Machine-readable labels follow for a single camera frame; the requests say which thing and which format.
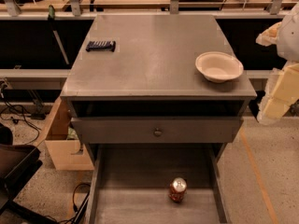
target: metal frame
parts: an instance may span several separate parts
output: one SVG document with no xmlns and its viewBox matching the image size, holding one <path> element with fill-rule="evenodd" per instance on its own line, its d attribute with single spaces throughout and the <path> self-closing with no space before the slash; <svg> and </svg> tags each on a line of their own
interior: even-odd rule
<svg viewBox="0 0 299 224">
<path fill-rule="evenodd" d="M 241 10 L 228 10 L 228 11 L 180 11 L 179 15 L 212 15 L 215 19 L 283 19 L 284 16 L 289 14 L 289 10 L 281 10 L 278 14 L 270 15 L 266 10 L 263 11 L 241 11 Z M 121 11 L 118 10 L 113 12 L 105 12 L 105 15 L 169 15 L 168 11 L 157 11 L 157 10 L 133 10 L 133 11 Z M 55 20 L 93 20 L 98 13 L 96 12 L 83 12 L 80 16 L 74 17 L 72 14 L 67 12 L 56 12 Z M 17 17 L 11 17 L 9 14 L 0 13 L 0 21 L 46 21 L 48 19 L 48 12 L 35 13 L 23 13 Z"/>
<path fill-rule="evenodd" d="M 90 191 L 90 199 L 87 204 L 86 214 L 85 214 L 85 220 L 84 223 L 91 223 L 92 220 L 94 220 L 95 217 L 95 209 L 97 206 L 97 197 L 98 197 L 98 191 L 100 189 L 100 183 L 101 183 L 101 175 L 103 170 L 103 149 L 98 148 L 97 149 L 97 155 L 96 155 L 96 161 L 94 164 L 94 171 L 93 171 L 93 180 L 91 185 L 91 191 Z"/>
<path fill-rule="evenodd" d="M 218 166 L 217 166 L 217 159 L 215 158 L 215 155 L 212 151 L 212 149 L 208 150 L 208 156 L 210 158 L 210 182 L 211 182 L 211 186 L 213 187 L 213 191 L 214 191 L 214 198 L 215 198 L 215 202 L 217 205 L 217 210 L 218 210 L 218 216 L 219 216 L 219 220 L 220 223 L 232 223 L 230 216 L 228 214 L 227 208 L 226 208 L 226 204 L 224 201 L 224 195 L 223 192 L 221 190 L 221 179 L 220 179 L 220 175 L 219 175 L 219 170 L 218 170 Z"/>
<path fill-rule="evenodd" d="M 10 16 L 18 16 L 21 11 L 15 0 L 4 0 L 7 6 L 7 11 Z"/>
<path fill-rule="evenodd" d="M 5 3 L 7 5 L 7 13 L 11 17 L 18 17 L 21 15 L 21 10 L 19 6 L 16 4 L 14 0 L 5 0 Z M 262 2 L 259 3 L 267 7 L 267 10 L 265 11 L 268 15 L 277 15 L 281 11 L 281 6 L 285 5 L 285 7 L 292 7 L 296 4 L 296 2 L 288 2 L 283 3 L 282 0 L 272 0 L 271 2 Z M 72 7 L 72 14 L 75 17 L 80 17 L 85 14 L 85 11 L 83 11 L 84 5 L 81 5 L 79 0 L 70 0 L 70 5 Z M 179 2 L 179 0 L 170 0 L 169 3 L 165 4 L 155 4 L 155 3 L 131 3 L 131 4 L 104 4 L 101 5 L 101 8 L 145 8 L 145 9 L 155 9 L 155 8 L 161 8 L 161 7 L 169 7 L 170 14 L 178 14 L 178 8 L 179 7 L 220 7 L 220 3 L 183 3 Z M 247 7 L 255 7 L 256 3 L 247 3 Z M 242 10 L 241 13 L 250 13 L 251 11 L 244 11 Z M 93 12 L 88 12 L 86 14 L 87 16 L 92 16 Z M 39 18 L 43 17 L 41 13 L 38 12 L 37 15 Z"/>
<path fill-rule="evenodd" d="M 0 78 L 8 82 L 8 89 L 61 90 L 70 70 L 1 69 Z"/>
</svg>

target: speckled floor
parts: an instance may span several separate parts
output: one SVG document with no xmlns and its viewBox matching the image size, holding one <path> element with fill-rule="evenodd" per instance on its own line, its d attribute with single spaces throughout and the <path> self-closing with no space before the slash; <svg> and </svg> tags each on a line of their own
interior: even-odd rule
<svg viewBox="0 0 299 224">
<path fill-rule="evenodd" d="M 0 121 L 14 132 L 15 144 L 30 141 L 36 135 L 24 122 Z M 33 123 L 43 128 L 43 121 Z M 298 127 L 299 118 L 285 118 L 270 126 L 251 117 L 245 119 L 237 138 L 219 161 L 221 187 L 233 223 L 299 223 Z M 43 165 L 16 201 L 56 220 L 69 219 L 74 215 L 75 186 L 91 182 L 93 173 L 56 171 L 45 145 L 39 149 Z M 1 224 L 23 222 L 8 211 L 0 216 Z"/>
</svg>

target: soda can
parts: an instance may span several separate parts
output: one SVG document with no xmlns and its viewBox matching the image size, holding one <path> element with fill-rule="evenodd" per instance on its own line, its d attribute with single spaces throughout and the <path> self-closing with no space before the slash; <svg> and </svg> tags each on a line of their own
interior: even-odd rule
<svg viewBox="0 0 299 224">
<path fill-rule="evenodd" d="M 176 203 L 180 203 L 185 195 L 187 189 L 186 181 L 181 178 L 177 177 L 175 180 L 170 184 L 169 189 L 169 197 Z"/>
</svg>

